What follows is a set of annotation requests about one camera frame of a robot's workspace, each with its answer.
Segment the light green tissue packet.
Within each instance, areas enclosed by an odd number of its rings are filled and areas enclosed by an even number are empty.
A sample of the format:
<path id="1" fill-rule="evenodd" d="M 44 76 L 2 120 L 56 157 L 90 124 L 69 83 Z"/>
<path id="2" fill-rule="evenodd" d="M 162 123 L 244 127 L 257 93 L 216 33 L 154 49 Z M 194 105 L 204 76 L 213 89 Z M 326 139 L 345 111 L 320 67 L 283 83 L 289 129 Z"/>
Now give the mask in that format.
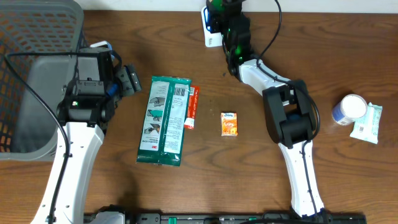
<path id="1" fill-rule="evenodd" d="M 382 106 L 369 103 L 367 109 L 366 114 L 354 122 L 350 137 L 377 144 Z"/>

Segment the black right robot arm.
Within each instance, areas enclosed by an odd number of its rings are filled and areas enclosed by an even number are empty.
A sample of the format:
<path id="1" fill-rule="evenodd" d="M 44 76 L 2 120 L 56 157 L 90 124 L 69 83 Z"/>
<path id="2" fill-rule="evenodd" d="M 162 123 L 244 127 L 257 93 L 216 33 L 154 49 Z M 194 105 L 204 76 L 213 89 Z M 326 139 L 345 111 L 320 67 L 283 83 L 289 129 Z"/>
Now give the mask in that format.
<path id="1" fill-rule="evenodd" d="M 320 114 L 303 80 L 278 75 L 251 45 L 251 21 L 242 1 L 207 0 L 205 29 L 221 36 L 229 73 L 261 96 L 267 132 L 282 151 L 292 191 L 291 208 L 302 220 L 324 222 L 324 204 L 317 189 L 312 159 Z"/>

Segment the tall green white packet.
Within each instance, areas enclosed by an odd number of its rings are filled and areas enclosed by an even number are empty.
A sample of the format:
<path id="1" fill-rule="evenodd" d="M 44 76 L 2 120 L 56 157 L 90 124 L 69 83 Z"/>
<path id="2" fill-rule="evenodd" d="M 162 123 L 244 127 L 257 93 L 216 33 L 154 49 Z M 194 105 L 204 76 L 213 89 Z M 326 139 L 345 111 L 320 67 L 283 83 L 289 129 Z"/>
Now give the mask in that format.
<path id="1" fill-rule="evenodd" d="M 137 163 L 180 166 L 191 82 L 152 77 Z"/>

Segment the white tub container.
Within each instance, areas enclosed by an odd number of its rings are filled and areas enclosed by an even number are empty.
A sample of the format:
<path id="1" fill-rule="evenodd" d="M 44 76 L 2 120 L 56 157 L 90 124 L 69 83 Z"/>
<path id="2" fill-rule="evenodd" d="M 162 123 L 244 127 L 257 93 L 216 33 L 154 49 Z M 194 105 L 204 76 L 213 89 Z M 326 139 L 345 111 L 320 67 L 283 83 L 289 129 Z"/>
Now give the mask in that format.
<path id="1" fill-rule="evenodd" d="M 346 95 L 331 112 L 334 122 L 347 126 L 362 118 L 368 110 L 366 101 L 359 95 Z"/>

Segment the green lid jar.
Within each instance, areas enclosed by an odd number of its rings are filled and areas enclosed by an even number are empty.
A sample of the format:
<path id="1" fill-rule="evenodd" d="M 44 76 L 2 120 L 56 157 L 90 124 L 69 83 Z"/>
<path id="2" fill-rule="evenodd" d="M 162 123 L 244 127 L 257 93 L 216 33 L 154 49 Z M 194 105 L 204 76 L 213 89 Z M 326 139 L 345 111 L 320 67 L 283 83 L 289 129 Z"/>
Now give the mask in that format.
<path id="1" fill-rule="evenodd" d="M 224 11 L 223 0 L 207 0 L 206 6 L 209 11 L 215 11 L 215 12 L 223 12 Z"/>

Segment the orange snack packet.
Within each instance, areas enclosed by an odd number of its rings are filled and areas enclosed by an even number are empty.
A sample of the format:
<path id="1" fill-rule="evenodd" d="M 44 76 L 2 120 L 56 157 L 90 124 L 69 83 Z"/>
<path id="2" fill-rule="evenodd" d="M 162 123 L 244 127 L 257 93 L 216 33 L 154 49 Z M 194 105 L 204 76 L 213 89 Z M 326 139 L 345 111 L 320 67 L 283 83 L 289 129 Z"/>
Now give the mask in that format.
<path id="1" fill-rule="evenodd" d="M 221 113 L 221 135 L 234 137 L 238 135 L 238 119 L 236 113 Z"/>

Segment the red stick sachet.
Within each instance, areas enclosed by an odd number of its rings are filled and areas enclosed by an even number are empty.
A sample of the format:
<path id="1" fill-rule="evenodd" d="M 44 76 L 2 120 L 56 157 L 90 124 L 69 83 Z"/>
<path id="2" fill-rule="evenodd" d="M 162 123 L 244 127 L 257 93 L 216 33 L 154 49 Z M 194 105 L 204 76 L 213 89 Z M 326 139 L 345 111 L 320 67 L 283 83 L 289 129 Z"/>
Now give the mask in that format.
<path id="1" fill-rule="evenodd" d="M 194 129 L 195 117 L 198 107 L 198 94 L 200 92 L 199 86 L 190 87 L 190 96 L 188 101 L 187 117 L 184 122 L 184 127 L 188 129 Z"/>

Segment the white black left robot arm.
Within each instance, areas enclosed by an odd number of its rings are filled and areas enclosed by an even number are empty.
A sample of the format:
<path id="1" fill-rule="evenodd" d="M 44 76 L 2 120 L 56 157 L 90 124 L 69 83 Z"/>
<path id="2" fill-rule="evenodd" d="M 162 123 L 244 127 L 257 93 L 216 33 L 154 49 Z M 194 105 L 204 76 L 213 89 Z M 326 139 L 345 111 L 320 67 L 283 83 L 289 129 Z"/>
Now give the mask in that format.
<path id="1" fill-rule="evenodd" d="M 68 72 L 57 104 L 57 148 L 33 223 L 84 223 L 85 200 L 96 155 L 119 101 L 141 90 L 133 65 Z"/>

